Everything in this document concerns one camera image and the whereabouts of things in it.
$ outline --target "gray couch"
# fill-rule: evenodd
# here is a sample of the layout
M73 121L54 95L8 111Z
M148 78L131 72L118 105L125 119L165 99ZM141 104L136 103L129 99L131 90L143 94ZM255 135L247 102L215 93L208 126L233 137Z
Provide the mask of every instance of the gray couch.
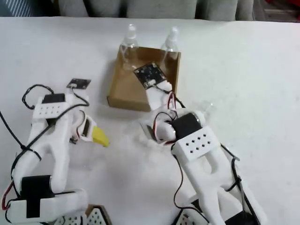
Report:
M234 21L252 20L252 9L253 0L0 0L0 16L60 13L62 16Z
M253 0L59 0L65 16L253 20Z

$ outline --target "circuit board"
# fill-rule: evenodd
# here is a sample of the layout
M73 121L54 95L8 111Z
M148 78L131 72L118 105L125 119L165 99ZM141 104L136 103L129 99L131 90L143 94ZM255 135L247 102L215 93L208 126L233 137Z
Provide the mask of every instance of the circuit board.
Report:
M134 70L134 73L145 89L166 80L165 74L155 62Z

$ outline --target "black circuit board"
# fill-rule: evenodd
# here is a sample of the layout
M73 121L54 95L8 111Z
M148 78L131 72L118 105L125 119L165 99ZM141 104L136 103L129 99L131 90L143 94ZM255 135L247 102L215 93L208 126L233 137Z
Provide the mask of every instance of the black circuit board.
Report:
M91 82L91 80L73 78L70 81L70 83L67 85L67 88L85 90L88 87L88 85L90 84L90 82Z
M165 74L155 62L135 69L134 73L145 90L166 80Z

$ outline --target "perforated plate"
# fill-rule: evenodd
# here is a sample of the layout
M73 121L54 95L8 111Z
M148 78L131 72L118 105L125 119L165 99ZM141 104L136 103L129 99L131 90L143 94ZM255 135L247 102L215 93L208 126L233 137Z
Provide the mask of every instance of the perforated plate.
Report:
M176 225L197 225L197 224L187 214L182 213L178 218Z
M37 104L34 108L33 118L35 119L56 118L68 107L69 104L66 102Z
M184 162L193 161L210 150L220 146L220 142L210 127L206 126L178 140L172 153L183 157Z
M87 225L107 225L100 209L93 209L88 217Z
M86 225L86 223L86 215L82 212L60 217L56 220L54 225Z

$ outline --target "white bottle cap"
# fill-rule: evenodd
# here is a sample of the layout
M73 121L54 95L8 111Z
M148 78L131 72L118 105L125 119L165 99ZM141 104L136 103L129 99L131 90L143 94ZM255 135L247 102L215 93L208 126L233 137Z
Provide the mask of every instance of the white bottle cap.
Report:
M172 30L170 31L167 40L165 41L165 44L167 45L168 48L172 48L174 44L177 42L178 33L179 33L178 28L172 27Z
M133 24L128 26L128 31L125 36L126 40L130 41L136 38L136 27Z

